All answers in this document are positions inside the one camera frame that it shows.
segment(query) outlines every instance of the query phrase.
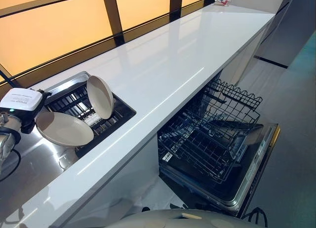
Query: white countertop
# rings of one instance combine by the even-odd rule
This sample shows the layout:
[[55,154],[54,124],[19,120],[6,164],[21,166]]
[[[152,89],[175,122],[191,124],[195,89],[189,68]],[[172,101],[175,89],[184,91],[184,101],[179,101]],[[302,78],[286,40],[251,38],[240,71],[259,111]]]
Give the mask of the white countertop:
[[[87,71],[105,80],[137,114],[26,202],[20,223],[44,228],[71,214],[273,16],[210,5],[34,85],[46,89]],[[18,217],[16,211],[6,220]]]

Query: dish drying rack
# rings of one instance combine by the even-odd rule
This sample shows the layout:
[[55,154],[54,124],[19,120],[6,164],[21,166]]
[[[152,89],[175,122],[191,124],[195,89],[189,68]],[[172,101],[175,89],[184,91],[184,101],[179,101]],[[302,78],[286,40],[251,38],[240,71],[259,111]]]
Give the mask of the dish drying rack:
[[220,79],[209,82],[159,131],[159,159],[175,156],[222,183],[241,160],[261,102]]
[[70,88],[47,99],[45,107],[49,111],[77,117],[87,123],[92,129],[94,134],[93,140],[87,145],[76,147],[78,157],[85,155],[136,114],[132,108],[126,105],[115,94],[113,94],[113,98],[114,110],[108,119],[102,119],[94,111],[88,98],[86,81],[76,83]]

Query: plate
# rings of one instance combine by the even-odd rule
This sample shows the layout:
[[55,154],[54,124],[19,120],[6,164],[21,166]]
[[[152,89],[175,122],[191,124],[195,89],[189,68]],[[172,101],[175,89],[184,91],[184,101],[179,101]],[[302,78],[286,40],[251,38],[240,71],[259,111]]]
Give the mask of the plate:
[[94,137],[92,129],[85,122],[63,113],[40,113],[36,118],[36,127],[44,138],[66,147],[85,145]]
[[114,100],[110,87],[101,78],[90,76],[87,81],[87,92],[94,111],[103,119],[111,117]]

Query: open dishwasher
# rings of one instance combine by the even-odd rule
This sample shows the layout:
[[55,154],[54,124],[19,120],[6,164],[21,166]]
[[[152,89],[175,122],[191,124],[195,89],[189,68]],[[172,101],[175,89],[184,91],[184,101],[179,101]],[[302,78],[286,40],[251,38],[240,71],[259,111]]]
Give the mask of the open dishwasher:
[[258,123],[261,102],[212,80],[160,129],[160,176],[180,198],[185,188],[202,209],[244,215],[280,132]]

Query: floor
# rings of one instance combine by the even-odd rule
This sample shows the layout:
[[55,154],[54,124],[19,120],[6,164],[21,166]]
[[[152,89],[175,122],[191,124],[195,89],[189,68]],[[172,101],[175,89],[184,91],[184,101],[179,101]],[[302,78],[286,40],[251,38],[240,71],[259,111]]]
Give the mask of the floor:
[[[281,126],[248,209],[263,209],[270,228],[316,227],[315,43],[314,34],[288,69],[254,60],[252,69],[239,83],[242,89],[263,97],[261,118]],[[158,178],[129,214],[145,206],[151,210],[169,209],[171,203],[183,206]]]

